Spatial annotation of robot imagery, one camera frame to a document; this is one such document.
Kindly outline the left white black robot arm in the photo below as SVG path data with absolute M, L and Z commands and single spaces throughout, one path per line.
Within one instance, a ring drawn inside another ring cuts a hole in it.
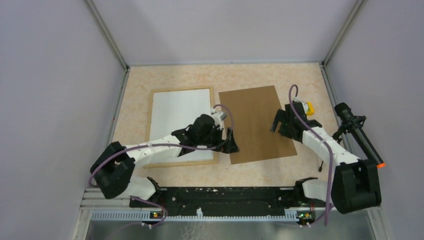
M 138 197 L 154 207 L 161 198 L 157 184 L 148 177 L 134 175 L 134 170 L 165 164 L 195 151 L 238 153 L 234 128 L 223 126 L 226 117 L 224 111 L 201 114 L 194 123 L 157 140 L 135 145 L 112 142 L 91 166 L 88 182 L 97 186 L 105 199 Z

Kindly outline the brown frame backing board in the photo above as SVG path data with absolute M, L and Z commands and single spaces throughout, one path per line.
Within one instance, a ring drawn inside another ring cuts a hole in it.
M 282 108 L 275 86 L 262 86 L 219 93 L 220 103 L 233 115 L 235 143 L 232 165 L 297 155 L 294 141 L 271 132 L 276 113 Z

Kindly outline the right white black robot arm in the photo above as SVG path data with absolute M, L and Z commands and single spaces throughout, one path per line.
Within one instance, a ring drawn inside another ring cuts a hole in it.
M 307 119 L 303 102 L 286 104 L 276 112 L 271 132 L 302 143 L 332 170 L 328 181 L 313 177 L 297 181 L 300 188 L 293 192 L 293 200 L 299 206 L 307 206 L 313 199 L 330 200 L 341 214 L 380 206 L 378 169 L 384 166 L 384 161 L 363 131 L 367 118 L 354 115 L 344 102 L 335 106 L 335 112 L 341 125 L 333 135 L 329 135 L 318 121 Z M 343 134 L 353 136 L 365 159 L 341 146 Z

